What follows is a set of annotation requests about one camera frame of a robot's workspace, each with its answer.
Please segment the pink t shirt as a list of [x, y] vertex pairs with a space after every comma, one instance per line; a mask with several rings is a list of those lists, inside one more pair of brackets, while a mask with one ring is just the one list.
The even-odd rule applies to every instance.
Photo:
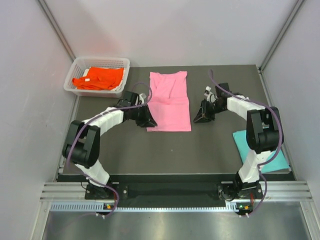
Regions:
[[157, 126], [148, 127], [148, 132], [190, 132], [192, 130], [187, 75], [187, 71], [149, 74], [152, 97], [148, 107]]

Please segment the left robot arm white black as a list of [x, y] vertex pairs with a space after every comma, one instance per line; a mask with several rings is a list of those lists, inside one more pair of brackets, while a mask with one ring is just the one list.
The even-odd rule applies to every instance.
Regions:
[[99, 161], [101, 136], [111, 128], [135, 121], [141, 128], [154, 128], [156, 121], [150, 112], [150, 96], [126, 91], [115, 106], [109, 106], [101, 113], [87, 120], [70, 123], [62, 156], [67, 163], [72, 162], [88, 180], [86, 188], [90, 198], [118, 200], [118, 194], [111, 182], [111, 176]]

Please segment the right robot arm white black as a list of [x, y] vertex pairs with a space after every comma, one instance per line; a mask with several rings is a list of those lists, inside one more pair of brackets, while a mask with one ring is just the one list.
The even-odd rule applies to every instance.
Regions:
[[221, 83], [204, 90], [204, 100], [194, 118], [194, 123], [207, 123], [215, 120], [218, 113], [230, 111], [246, 121], [245, 143], [249, 147], [242, 167], [237, 171], [230, 184], [218, 186], [221, 199], [232, 201], [237, 198], [247, 198], [259, 189], [259, 180], [263, 163], [271, 154], [279, 149], [284, 135], [281, 132], [281, 119], [276, 107], [266, 107], [255, 103], [238, 93], [229, 93], [229, 85]]

